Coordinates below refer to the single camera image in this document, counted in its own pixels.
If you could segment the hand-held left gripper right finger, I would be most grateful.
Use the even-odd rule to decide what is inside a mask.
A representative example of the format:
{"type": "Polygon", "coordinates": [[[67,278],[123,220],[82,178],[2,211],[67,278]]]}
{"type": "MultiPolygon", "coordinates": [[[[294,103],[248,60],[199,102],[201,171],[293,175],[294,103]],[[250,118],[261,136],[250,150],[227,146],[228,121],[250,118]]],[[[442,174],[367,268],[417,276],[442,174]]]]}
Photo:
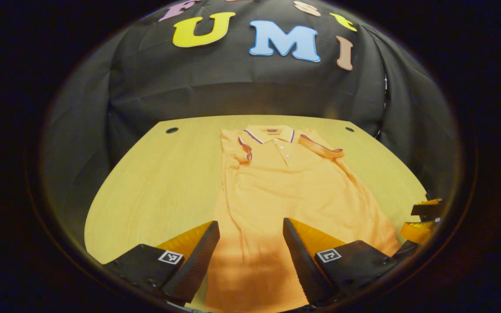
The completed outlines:
{"type": "Polygon", "coordinates": [[[316,307],[354,297],[398,264],[363,240],[344,243],[292,218],[284,218],[283,234],[306,299],[316,307]]]}

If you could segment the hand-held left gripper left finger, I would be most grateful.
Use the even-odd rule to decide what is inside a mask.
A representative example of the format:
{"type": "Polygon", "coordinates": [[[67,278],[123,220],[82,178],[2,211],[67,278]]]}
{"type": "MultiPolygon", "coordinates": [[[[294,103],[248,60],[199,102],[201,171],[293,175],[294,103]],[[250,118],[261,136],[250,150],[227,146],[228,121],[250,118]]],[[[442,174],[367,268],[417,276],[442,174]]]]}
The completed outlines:
{"type": "Polygon", "coordinates": [[[184,305],[199,290],[219,239],[212,220],[155,247],[138,244],[104,267],[153,297],[184,305]]]}

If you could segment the orange T-shirt with striped collar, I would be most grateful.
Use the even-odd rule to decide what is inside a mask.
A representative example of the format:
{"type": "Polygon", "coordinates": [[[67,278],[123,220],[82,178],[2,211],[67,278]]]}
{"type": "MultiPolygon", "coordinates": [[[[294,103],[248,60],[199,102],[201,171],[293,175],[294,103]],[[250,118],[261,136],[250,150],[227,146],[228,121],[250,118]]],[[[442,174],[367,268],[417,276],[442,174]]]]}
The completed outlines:
{"type": "Polygon", "coordinates": [[[283,235],[292,218],[391,256],[397,232],[372,192],[314,130],[249,125],[222,130],[220,229],[207,270],[207,308],[272,313],[308,304],[283,235]]]}

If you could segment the black backdrop cloth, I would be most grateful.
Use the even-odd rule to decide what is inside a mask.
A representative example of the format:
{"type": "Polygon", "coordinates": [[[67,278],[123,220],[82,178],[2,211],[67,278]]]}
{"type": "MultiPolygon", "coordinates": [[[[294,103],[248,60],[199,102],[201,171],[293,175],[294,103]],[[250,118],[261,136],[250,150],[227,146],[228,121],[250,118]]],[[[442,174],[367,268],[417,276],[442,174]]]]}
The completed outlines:
{"type": "Polygon", "coordinates": [[[458,135],[447,97],[409,48],[321,0],[185,0],[120,30],[58,91],[40,141],[57,224],[82,243],[89,206],[120,158],[166,120],[239,114],[354,123],[428,195],[451,195],[458,135]]]}

